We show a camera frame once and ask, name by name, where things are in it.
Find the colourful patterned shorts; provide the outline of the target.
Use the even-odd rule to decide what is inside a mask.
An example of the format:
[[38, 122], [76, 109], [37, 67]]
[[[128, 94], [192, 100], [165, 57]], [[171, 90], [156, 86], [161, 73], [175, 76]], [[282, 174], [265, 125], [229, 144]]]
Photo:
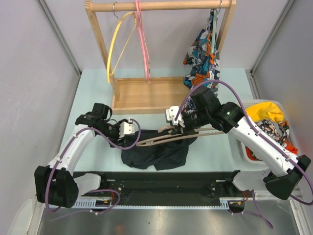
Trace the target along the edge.
[[213, 9], [210, 10], [207, 23], [188, 49], [183, 61], [185, 65], [191, 65], [190, 73], [183, 78], [183, 84], [190, 90], [204, 81], [220, 79], [220, 52], [217, 47], [217, 35], [215, 51], [210, 53], [212, 21]]

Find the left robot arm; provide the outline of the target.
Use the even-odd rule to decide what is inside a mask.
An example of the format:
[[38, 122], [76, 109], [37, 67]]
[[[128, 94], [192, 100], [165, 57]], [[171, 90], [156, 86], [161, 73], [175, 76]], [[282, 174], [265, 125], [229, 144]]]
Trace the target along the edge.
[[91, 111], [76, 119], [74, 130], [62, 150], [47, 166], [39, 166], [34, 172], [38, 202], [71, 208], [79, 196], [90, 191], [99, 196], [107, 192], [108, 183], [99, 175], [86, 173], [74, 177], [73, 174], [86, 147], [96, 136], [105, 136], [112, 146], [118, 146], [127, 134], [134, 133], [130, 119], [111, 124], [111, 116], [109, 106], [94, 103]]

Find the beige plastic hanger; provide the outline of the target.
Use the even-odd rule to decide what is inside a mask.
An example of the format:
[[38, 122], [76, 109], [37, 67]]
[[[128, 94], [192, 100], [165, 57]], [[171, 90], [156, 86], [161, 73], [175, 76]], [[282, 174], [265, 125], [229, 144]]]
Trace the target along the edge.
[[224, 134], [223, 131], [218, 131], [213, 127], [207, 127], [207, 128], [198, 128], [195, 129], [193, 134], [187, 135], [187, 134], [175, 134], [171, 135], [171, 132], [174, 130], [172, 127], [164, 127], [158, 130], [160, 133], [161, 131], [167, 130], [168, 134], [154, 137], [146, 140], [142, 140], [137, 142], [136, 146], [138, 147], [148, 147], [148, 146], [154, 146], [159, 145], [163, 143], [168, 143], [172, 141], [179, 141], [179, 140], [186, 140], [191, 138], [197, 138], [197, 137], [204, 137], [204, 136], [213, 136], [213, 135], [221, 135]]

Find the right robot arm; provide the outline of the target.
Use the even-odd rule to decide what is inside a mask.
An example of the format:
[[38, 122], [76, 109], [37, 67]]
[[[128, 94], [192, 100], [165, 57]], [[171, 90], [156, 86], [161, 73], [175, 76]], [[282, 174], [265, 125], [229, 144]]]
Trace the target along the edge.
[[191, 99], [196, 108], [191, 113], [179, 106], [165, 111], [166, 121], [177, 133], [191, 135], [207, 124], [228, 134], [248, 147], [268, 167], [263, 171], [239, 171], [225, 184], [230, 196], [238, 196], [246, 190], [267, 189], [273, 196], [287, 200], [297, 186], [311, 160], [306, 155], [297, 156], [269, 137], [251, 118], [245, 117], [236, 103], [221, 104], [213, 92], [199, 87]]

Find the dark navy shorts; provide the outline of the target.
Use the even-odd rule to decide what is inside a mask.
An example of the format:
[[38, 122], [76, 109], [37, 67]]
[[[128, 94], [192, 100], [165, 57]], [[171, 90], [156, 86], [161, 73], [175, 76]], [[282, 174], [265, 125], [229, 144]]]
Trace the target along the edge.
[[147, 147], [134, 146], [122, 150], [121, 160], [123, 164], [137, 169], [150, 166], [156, 170], [178, 168], [186, 164], [189, 146], [195, 141], [196, 138], [189, 138]]

